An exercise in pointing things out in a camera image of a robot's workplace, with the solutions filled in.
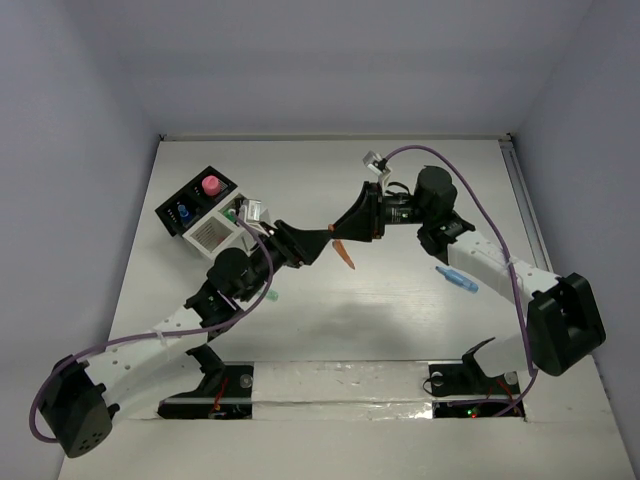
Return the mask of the pink-capped clear pencil tube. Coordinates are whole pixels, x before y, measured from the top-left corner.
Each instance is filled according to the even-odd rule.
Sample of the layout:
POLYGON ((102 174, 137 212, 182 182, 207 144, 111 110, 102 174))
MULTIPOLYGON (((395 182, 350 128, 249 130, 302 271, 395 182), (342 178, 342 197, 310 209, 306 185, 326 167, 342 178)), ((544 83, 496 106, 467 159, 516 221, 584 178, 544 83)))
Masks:
POLYGON ((216 197, 222 190, 221 182, 215 175, 209 175, 205 177, 201 182, 201 186, 203 192, 208 197, 216 197))

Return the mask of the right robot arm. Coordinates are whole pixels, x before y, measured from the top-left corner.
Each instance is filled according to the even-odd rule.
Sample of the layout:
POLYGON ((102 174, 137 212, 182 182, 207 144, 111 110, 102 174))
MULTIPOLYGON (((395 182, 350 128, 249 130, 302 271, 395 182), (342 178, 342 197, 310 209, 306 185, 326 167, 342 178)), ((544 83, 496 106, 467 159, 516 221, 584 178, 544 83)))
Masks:
POLYGON ((382 186, 364 183, 354 205, 334 224, 334 238, 371 242, 390 225, 416 224, 427 254, 483 283, 523 316, 516 334, 491 335, 475 359, 461 366, 468 390, 482 392, 510 371, 560 376, 604 343, 589 282, 576 273, 561 277, 541 270, 485 238, 455 212, 457 189, 446 170, 424 167, 408 195, 388 195, 382 186))

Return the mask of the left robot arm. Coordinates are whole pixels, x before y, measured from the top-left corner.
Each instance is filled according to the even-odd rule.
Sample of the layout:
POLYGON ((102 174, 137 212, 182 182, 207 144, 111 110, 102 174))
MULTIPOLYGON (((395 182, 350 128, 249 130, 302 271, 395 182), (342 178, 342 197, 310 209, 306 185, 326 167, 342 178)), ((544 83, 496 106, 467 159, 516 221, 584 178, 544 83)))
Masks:
POLYGON ((191 360, 186 381, 209 395, 224 365, 209 343, 262 303, 284 266, 313 264, 332 238, 329 230, 300 230, 278 220, 260 234, 240 221, 256 245, 251 253, 229 247, 216 255, 205 282, 178 310, 151 329, 88 347, 58 361, 38 390, 29 425, 42 417, 69 458, 95 449, 136 402, 157 395, 161 371, 191 360))

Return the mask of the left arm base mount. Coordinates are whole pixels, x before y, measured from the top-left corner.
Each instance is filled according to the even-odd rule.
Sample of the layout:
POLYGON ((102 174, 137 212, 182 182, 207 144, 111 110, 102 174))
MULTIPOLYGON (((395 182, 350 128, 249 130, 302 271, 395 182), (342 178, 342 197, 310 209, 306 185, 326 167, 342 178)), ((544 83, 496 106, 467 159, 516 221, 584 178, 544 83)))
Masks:
POLYGON ((196 387, 172 395, 158 405, 165 420, 249 420, 253 416, 254 364, 225 364, 210 346, 191 349, 198 363, 196 387))

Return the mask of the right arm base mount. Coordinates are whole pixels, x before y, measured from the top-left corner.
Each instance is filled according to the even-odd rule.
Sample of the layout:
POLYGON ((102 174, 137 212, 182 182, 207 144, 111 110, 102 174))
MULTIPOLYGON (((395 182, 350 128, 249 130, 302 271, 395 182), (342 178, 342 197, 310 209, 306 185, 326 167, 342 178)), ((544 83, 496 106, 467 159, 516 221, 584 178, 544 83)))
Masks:
POLYGON ((457 362, 429 365, 422 389, 434 399, 434 418, 490 418, 519 397, 515 372, 489 377, 478 365, 475 354, 491 341, 472 347, 457 362))

